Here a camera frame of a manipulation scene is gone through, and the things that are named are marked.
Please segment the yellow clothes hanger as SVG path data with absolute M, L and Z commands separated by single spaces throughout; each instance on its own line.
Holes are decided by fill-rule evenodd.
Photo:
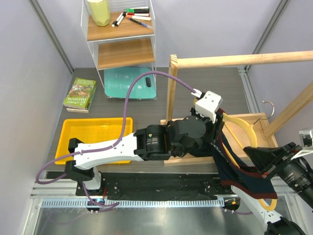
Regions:
M 235 141 L 236 145 L 243 150 L 245 147 L 257 147 L 258 139 L 253 129 L 253 124 L 250 124 L 246 120 L 234 116 L 228 115 L 224 111 L 223 121 L 225 122 L 223 129 L 231 136 L 231 139 Z M 277 206 L 277 199 L 257 199 L 257 203 L 267 211 L 273 211 Z

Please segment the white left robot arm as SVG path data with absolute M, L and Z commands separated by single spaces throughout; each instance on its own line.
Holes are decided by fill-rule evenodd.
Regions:
M 79 187 L 100 195 L 104 183 L 97 166 L 118 161 L 166 161 L 193 154 L 205 144 L 217 141 L 224 126 L 222 109 L 217 109 L 215 115 L 215 118 L 202 117 L 192 108 L 190 116 L 165 125 L 149 125 L 120 140 L 83 143 L 72 138 L 68 149 L 78 154 L 66 162 L 65 174 Z

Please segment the navy maroon tank top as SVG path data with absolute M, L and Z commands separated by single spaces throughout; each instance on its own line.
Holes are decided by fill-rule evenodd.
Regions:
M 195 157 L 212 156 L 223 186 L 235 186 L 255 199 L 277 199 L 271 181 L 244 181 L 241 178 L 241 166 L 248 165 L 234 153 L 223 132 L 214 144 L 204 142 L 190 154 Z

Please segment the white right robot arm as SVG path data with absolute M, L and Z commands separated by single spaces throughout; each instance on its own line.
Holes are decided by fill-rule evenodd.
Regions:
M 300 196 L 310 207 L 313 206 L 313 169 L 304 156 L 312 154 L 313 147 L 301 147 L 293 142 L 277 148 L 245 147 L 262 177 L 275 179 L 278 195 L 284 196 L 286 202 L 296 195 Z M 228 176 L 221 180 L 221 188 L 226 193 L 235 193 L 240 197 L 258 221 L 261 222 L 266 235 L 304 235 L 305 232 L 295 222 L 288 220 L 274 209 L 266 209 L 257 199 L 252 198 L 238 188 L 236 178 Z

